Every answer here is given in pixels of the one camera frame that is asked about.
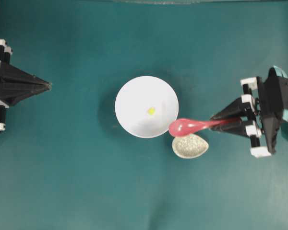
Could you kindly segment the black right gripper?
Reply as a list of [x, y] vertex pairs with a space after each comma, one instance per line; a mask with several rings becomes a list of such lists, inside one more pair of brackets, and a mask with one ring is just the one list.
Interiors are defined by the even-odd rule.
[[222, 120], [246, 116], [247, 121], [220, 124], [213, 126], [211, 130], [250, 138], [252, 156], [256, 158], [271, 156], [272, 154], [268, 151], [267, 146], [261, 146], [260, 144], [260, 137], [263, 133], [257, 125], [255, 99], [252, 95], [252, 91], [257, 90], [257, 78], [242, 79], [240, 85], [243, 94], [210, 119]]

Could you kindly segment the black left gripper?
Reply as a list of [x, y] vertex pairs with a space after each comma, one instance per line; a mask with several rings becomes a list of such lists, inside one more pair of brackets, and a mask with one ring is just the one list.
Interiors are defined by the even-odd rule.
[[[9, 106], [15, 106], [24, 99], [51, 89], [51, 83], [10, 65], [12, 54], [12, 48], [4, 39], [0, 39], [0, 131], [6, 128], [6, 111]], [[29, 85], [3, 85], [4, 83]]]

